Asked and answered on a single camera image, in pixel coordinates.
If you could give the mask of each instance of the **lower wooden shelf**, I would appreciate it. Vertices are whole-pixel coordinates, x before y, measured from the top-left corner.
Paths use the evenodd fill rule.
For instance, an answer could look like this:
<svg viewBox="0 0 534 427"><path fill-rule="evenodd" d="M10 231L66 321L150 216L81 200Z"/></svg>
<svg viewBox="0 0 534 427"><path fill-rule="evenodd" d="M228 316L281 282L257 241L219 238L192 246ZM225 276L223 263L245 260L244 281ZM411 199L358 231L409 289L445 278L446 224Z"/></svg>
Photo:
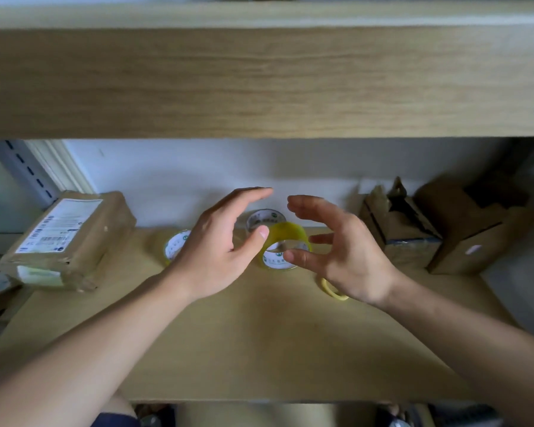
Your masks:
<svg viewBox="0 0 534 427"><path fill-rule="evenodd" d="M136 229L96 292L35 292L0 337L0 368L35 353L159 272L162 265L147 249L155 231ZM513 322L480 277L404 272L467 307ZM256 262L227 290L182 312L121 389L136 402L474 398L385 313L335 301L311 272L273 272Z"/></svg>

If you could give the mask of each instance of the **upper wooden shelf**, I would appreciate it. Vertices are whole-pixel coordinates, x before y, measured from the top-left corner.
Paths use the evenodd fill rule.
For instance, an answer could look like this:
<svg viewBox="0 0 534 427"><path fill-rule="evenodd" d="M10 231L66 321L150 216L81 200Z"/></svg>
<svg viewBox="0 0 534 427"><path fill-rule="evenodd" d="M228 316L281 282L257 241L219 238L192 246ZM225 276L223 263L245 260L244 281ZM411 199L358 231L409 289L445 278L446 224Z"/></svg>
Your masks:
<svg viewBox="0 0 534 427"><path fill-rule="evenodd" d="M0 8L0 139L534 136L534 1Z"/></svg>
<svg viewBox="0 0 534 427"><path fill-rule="evenodd" d="M160 272L162 265L147 248L156 233L136 229L94 293L32 294L0 337L0 368L32 355ZM480 277L404 272L458 303L513 322ZM385 313L351 299L334 300L311 272L266 270L255 260L227 290L182 312L121 389L135 402L476 398Z"/></svg>

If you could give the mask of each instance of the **wood grain surface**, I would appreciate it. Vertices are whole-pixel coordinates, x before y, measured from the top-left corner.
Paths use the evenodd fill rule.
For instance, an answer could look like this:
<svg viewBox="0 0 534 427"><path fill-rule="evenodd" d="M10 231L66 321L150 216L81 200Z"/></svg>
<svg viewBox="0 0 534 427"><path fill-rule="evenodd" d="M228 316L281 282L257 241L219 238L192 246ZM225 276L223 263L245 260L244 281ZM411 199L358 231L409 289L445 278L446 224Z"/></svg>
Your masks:
<svg viewBox="0 0 534 427"><path fill-rule="evenodd" d="M95 293L35 292L0 337L0 368L35 353L159 272L162 265L148 248L154 249L157 236L155 230L137 229ZM465 306L512 323L479 277L404 271ZM305 270L274 272L256 262L227 290L184 310L122 390L138 402L474 397L385 313L353 300L334 300Z"/></svg>
<svg viewBox="0 0 534 427"><path fill-rule="evenodd" d="M534 136L534 25L0 30L0 138Z"/></svg>

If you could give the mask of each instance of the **barcode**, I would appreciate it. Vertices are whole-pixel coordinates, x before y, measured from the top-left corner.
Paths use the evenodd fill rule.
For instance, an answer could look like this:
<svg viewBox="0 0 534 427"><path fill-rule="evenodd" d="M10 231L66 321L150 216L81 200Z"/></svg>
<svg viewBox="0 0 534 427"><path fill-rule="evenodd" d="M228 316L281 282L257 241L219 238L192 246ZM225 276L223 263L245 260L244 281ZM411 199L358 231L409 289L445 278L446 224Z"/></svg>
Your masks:
<svg viewBox="0 0 534 427"><path fill-rule="evenodd" d="M63 241L65 237L42 237L40 238L40 243L44 243L46 241Z"/></svg>

